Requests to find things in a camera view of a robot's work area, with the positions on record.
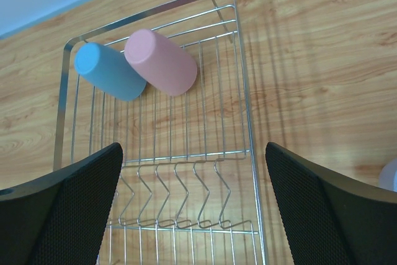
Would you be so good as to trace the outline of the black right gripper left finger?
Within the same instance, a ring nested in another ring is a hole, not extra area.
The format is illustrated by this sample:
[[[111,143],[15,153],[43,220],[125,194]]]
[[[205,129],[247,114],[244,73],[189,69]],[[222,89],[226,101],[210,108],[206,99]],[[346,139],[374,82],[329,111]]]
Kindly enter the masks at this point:
[[[1,264],[95,264],[122,161],[113,143],[1,190]]]

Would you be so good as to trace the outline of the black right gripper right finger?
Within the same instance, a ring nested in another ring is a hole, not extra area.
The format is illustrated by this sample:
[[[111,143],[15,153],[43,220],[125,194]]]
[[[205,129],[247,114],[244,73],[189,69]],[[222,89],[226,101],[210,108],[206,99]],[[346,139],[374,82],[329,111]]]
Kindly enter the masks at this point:
[[[269,142],[265,159],[295,264],[396,264],[396,193]]]

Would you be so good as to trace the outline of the lavender plastic cup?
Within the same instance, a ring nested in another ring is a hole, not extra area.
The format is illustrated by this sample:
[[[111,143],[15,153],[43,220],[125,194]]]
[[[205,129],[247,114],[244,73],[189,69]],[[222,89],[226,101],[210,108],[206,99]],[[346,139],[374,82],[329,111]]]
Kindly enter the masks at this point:
[[[380,172],[378,186],[382,189],[397,192],[397,159],[386,164]]]

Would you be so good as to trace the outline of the blue plastic cup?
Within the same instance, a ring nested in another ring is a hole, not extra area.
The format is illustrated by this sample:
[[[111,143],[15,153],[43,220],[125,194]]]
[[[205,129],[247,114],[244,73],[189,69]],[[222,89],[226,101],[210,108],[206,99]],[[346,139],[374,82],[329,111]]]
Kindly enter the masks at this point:
[[[123,53],[99,43],[83,45],[75,55],[74,68],[93,86],[121,101],[136,99],[146,87],[146,80]]]

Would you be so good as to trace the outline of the pink plastic cup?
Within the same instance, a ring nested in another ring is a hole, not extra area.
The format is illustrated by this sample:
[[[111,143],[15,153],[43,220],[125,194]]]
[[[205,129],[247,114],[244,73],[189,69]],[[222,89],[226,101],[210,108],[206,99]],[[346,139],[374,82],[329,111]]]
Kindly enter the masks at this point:
[[[198,67],[193,57],[150,29],[140,29],[129,36],[124,56],[142,78],[169,96],[187,92],[197,78]]]

